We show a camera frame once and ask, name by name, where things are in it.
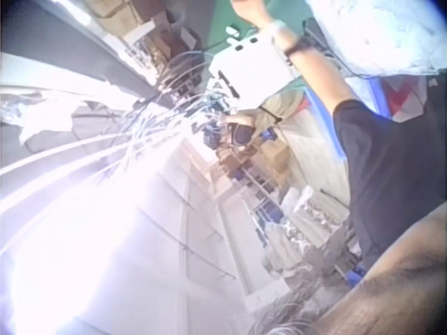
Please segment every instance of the wristband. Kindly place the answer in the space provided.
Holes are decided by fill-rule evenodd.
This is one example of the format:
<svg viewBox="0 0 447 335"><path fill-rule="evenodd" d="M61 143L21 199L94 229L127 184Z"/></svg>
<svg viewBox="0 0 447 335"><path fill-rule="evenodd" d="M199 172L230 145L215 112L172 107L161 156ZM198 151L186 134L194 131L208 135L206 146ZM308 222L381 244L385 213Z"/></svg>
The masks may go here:
<svg viewBox="0 0 447 335"><path fill-rule="evenodd" d="M277 33L279 33L286 27L286 24L281 20L275 20L272 23L268 24L266 28L261 29L261 33L274 37Z"/></svg>
<svg viewBox="0 0 447 335"><path fill-rule="evenodd" d="M296 52L305 51L308 49L312 49L313 44L306 36L301 36L300 39L293 45L292 47L288 48L284 54L287 58L290 58L292 54Z"/></svg>

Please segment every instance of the black bracelet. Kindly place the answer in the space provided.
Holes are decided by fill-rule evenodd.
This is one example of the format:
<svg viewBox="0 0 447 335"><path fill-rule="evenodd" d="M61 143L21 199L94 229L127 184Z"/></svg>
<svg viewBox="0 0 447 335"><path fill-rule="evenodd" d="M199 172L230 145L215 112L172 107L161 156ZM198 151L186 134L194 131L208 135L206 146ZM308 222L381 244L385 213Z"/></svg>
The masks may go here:
<svg viewBox="0 0 447 335"><path fill-rule="evenodd" d="M287 58L290 58L290 56L295 52L301 52L312 48L312 42L306 36L301 36L298 42L295 43L295 45L293 45L292 47L288 48L284 54Z"/></svg>

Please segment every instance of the hand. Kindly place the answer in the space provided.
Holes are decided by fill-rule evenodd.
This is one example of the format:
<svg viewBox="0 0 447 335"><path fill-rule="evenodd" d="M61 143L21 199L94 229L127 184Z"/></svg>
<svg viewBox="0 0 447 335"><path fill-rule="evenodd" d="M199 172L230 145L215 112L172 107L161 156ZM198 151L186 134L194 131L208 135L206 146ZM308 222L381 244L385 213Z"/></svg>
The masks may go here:
<svg viewBox="0 0 447 335"><path fill-rule="evenodd" d="M273 21L263 0L231 0L231 5L237 15L259 29L266 27Z"/></svg>

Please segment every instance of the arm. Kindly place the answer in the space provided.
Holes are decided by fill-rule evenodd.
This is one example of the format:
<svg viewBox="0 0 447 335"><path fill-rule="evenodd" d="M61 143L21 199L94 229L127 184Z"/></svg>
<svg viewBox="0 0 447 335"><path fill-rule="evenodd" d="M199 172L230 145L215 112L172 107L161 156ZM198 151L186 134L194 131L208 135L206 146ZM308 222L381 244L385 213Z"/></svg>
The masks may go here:
<svg viewBox="0 0 447 335"><path fill-rule="evenodd" d="M268 14L263 0L232 0L235 12L243 19L265 28L274 20ZM275 42L283 51L287 51L298 41L298 36L290 29L282 29ZM310 49L295 52L290 56L293 65L332 114L343 101L358 100L340 72L317 50Z"/></svg>

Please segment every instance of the green wall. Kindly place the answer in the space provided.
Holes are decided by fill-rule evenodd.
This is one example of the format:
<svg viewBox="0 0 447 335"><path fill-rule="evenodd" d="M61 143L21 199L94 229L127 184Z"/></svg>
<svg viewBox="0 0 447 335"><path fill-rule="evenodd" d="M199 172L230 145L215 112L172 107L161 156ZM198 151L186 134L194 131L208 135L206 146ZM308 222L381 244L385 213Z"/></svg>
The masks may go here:
<svg viewBox="0 0 447 335"><path fill-rule="evenodd" d="M305 0L269 0L269 12L276 19L282 20L297 33L302 33L302 21L312 16L309 6ZM213 18L208 35L207 46L213 46L228 36L225 28L232 25L241 31L242 36L249 31L251 25L240 19L231 7L230 0L216 0ZM227 42L223 42L209 51L216 53L228 47Z"/></svg>

